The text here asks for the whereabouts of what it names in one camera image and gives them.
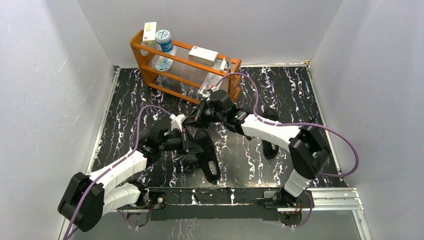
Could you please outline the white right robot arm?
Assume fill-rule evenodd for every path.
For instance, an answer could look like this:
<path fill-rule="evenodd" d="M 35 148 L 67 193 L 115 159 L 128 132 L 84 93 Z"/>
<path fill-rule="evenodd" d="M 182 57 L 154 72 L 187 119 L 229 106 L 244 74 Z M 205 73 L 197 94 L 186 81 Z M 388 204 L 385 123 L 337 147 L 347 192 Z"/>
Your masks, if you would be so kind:
<path fill-rule="evenodd" d="M 314 180 L 331 156 L 329 145 L 315 126 L 279 126 L 278 116 L 268 110 L 264 116 L 255 116 L 245 108 L 238 108 L 224 90 L 210 93 L 199 102 L 193 112 L 183 120 L 183 125 L 206 127 L 209 123 L 223 123 L 231 132 L 246 138 L 262 139 L 264 155 L 275 157 L 274 147 L 290 153 L 293 171 L 274 200 L 295 207 L 302 193 Z"/>

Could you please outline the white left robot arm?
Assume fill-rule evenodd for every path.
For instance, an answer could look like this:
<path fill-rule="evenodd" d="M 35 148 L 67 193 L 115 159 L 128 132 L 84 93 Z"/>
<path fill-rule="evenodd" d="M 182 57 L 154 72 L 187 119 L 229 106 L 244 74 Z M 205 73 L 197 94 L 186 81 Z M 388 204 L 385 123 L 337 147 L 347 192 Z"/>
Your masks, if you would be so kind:
<path fill-rule="evenodd" d="M 153 130 L 139 140 L 135 149 L 115 162 L 90 174 L 73 175 L 57 211 L 82 232 L 87 232 L 111 210 L 125 205 L 144 208 L 150 200 L 145 186 L 133 180 L 127 183 L 128 178 L 152 166 L 163 152 L 195 154 L 200 158 L 212 145 L 209 134 L 203 130 L 195 135 L 186 129 Z"/>

